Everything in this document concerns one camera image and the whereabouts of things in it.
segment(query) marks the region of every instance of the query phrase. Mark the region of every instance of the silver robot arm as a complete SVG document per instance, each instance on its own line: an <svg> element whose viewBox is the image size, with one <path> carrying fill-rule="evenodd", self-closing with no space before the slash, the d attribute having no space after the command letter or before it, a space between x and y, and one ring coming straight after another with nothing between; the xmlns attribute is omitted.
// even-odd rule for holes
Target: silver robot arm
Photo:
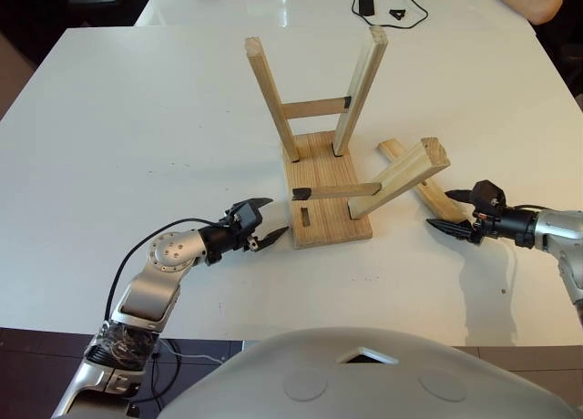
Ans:
<svg viewBox="0 0 583 419"><path fill-rule="evenodd" d="M508 207L504 191L487 179L471 190L455 189L446 195L474 205L476 221L429 219L429 224L474 244L480 244L484 237L503 237L519 247L550 253L558 260L560 276L583 324L583 211L556 211L536 205Z"/></svg>
<svg viewBox="0 0 583 419"><path fill-rule="evenodd" d="M263 240L252 234L262 222L259 208L269 202L248 199L233 205L216 225L158 235L149 245L144 270L85 350L53 417L83 417L96 410L130 414L128 398L138 392L146 361L179 297L180 282L193 266L218 262L227 250L257 251L275 242L287 227Z"/></svg>
<svg viewBox="0 0 583 419"><path fill-rule="evenodd" d="M535 225L535 248L558 260L558 271L579 315L583 311L583 211L543 209Z"/></svg>

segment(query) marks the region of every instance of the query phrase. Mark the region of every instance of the black cable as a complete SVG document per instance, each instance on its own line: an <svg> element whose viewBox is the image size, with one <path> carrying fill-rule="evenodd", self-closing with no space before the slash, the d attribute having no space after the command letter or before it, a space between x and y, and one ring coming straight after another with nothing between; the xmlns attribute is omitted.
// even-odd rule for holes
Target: black cable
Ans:
<svg viewBox="0 0 583 419"><path fill-rule="evenodd" d="M152 356L152 374L150 375L150 391L152 392L152 399L156 401L156 405L158 406L158 411L162 411L162 406L160 405L159 401L159 394L156 392L156 379L154 378L154 373L158 369L158 355L154 354Z"/></svg>
<svg viewBox="0 0 583 419"><path fill-rule="evenodd" d="M180 353L180 347L179 347L177 342L174 342L173 340L170 340L170 339L167 339L167 342L170 344L170 346L172 347L172 349L174 350L175 353ZM170 381L166 385L166 387L164 387L164 389L162 389L162 391L157 392L156 396L152 395L149 398L138 399L137 401L132 401L133 404L140 404L140 403L146 403L148 401L154 401L155 399L159 399L161 396L164 396L166 393L168 393L168 391L172 388L172 386L174 385L174 383L178 379L180 369L182 367L182 357L180 357L179 355L176 355L176 354L173 354L173 355L174 355L175 360L176 360L176 369L174 370L174 375L172 375L172 378L170 379Z"/></svg>
<svg viewBox="0 0 583 419"><path fill-rule="evenodd" d="M131 250L128 252L128 254L124 257L121 264L119 264L118 271L116 272L116 276L114 277L113 282L111 283L111 287L109 288L109 295L107 297L106 312L105 312L105 317L104 317L105 321L108 321L109 318L111 317L111 302L113 301L113 296L116 293L116 288L118 286L119 277L121 276L121 272L124 270L124 267L126 267L126 264L128 263L129 257L131 257L134 254L134 252L136 250L138 250L146 241L150 240L153 237L156 237L163 230L167 230L168 228L172 228L173 226L179 225L180 223L185 223L187 221L196 221L198 223L204 223L205 225L223 227L223 225L221 225L220 223L215 223L213 221L208 221L208 220L204 220L204 219L190 218L190 219L176 220L176 221L173 221L172 223L169 223L166 226L163 226L159 230L155 230L154 232L149 234L144 240L142 240L136 246L131 248Z"/></svg>
<svg viewBox="0 0 583 419"><path fill-rule="evenodd" d="M419 20L417 20L415 23L413 23L410 26L396 26L396 25L376 25L374 23L371 23L370 21L368 21L366 19L366 17L364 15L361 15L360 12L356 12L354 10L354 5L356 4L356 0L353 0L353 5L351 7L351 10L353 11L353 14L355 14L356 16L359 16L362 18L362 20L364 20L364 22L369 25L369 26L380 26L380 27L391 27L393 29L413 29L415 26L417 26L419 23L421 23L422 21L425 21L427 19L427 17L429 16L429 13L427 12L427 10L425 8L423 8L421 5L419 5L417 2L415 2L415 0L411 0L413 2L413 4L415 6L417 6L419 9L421 9L423 12L425 12L425 16L419 18Z"/></svg>
<svg viewBox="0 0 583 419"><path fill-rule="evenodd" d="M540 207L538 205L530 205L528 203L525 205L516 205L515 207L512 207L512 208L514 208L515 210L521 210L521 209L524 210L527 208L529 208L531 210L550 210L550 208L547 208L547 207Z"/></svg>

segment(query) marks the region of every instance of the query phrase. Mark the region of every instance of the dark floor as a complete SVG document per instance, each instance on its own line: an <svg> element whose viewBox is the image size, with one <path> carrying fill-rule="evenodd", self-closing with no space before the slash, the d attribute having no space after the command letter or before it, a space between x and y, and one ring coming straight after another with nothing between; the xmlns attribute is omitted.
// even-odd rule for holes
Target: dark floor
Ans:
<svg viewBox="0 0 583 419"><path fill-rule="evenodd" d="M90 336L58 332L35 332L0 328L0 418L48 418L66 389L89 342ZM178 340L187 355L206 354L225 361L241 349L241 342ZM572 405L583 404L583 346L541 347L460 347L482 360L507 369L561 396ZM165 347L159 353L162 390L176 370L176 360ZM152 395L150 360L146 377L134 398ZM183 358L177 381L162 404L214 371L218 365L203 358ZM155 418L159 409L154 401L138 403L140 418Z"/></svg>
<svg viewBox="0 0 583 419"><path fill-rule="evenodd" d="M0 418L38 419L53 413L61 395L79 365L91 336L0 329ZM206 354L225 361L241 349L241 342L176 340L187 355ZM158 390L166 387L176 370L176 360L165 347L158 347ZM152 396L151 371L135 400ZM182 366L172 388L161 397L162 406L219 367L203 358L182 358ZM140 418L155 418L159 409L154 401L138 403Z"/></svg>

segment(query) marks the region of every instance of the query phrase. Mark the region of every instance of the white table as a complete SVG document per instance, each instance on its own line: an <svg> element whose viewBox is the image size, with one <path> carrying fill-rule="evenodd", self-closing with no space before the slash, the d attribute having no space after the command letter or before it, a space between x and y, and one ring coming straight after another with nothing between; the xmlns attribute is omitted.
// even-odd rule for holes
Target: white table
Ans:
<svg viewBox="0 0 583 419"><path fill-rule="evenodd" d="M149 0L136 26L339 26L366 24L350 8L353 0ZM534 35L519 14L499 0L416 0L429 18L414 31L507 31ZM375 24L407 26L423 16L409 0L374 0ZM389 9L406 9L397 21Z"/></svg>
<svg viewBox="0 0 583 419"><path fill-rule="evenodd" d="M0 123L0 326L94 332L126 251L181 217L217 219L269 196L260 233L287 223L279 138L243 50L261 36L284 101L341 95L365 29L69 30ZM492 179L511 204L582 206L583 118L530 36L397 33L353 135L360 181L376 145L438 136L446 189ZM335 117L293 120L296 133ZM555 260L430 229L405 193L371 215L372 240L259 252L195 268L165 335L262 339L368 326L460 345L582 342ZM128 264L117 296L145 261Z"/></svg>

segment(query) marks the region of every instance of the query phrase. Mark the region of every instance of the wooden board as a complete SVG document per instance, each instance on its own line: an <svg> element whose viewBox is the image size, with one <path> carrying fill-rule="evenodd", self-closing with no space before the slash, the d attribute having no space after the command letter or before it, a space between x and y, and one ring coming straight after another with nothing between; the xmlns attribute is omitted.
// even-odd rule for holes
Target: wooden board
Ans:
<svg viewBox="0 0 583 419"><path fill-rule="evenodd" d="M406 152L404 146L394 138L380 143L379 150L390 162L398 160ZM445 195L432 178L415 185L413 190L438 219L450 220L454 223L466 220L464 211Z"/></svg>
<svg viewBox="0 0 583 419"><path fill-rule="evenodd" d="M283 157L296 249L366 240L373 236L368 217L350 218L347 198L292 201L292 189L358 183L350 151L346 149L341 157L335 157L333 137L334 131L297 135L294 140L300 160L290 162Z"/></svg>

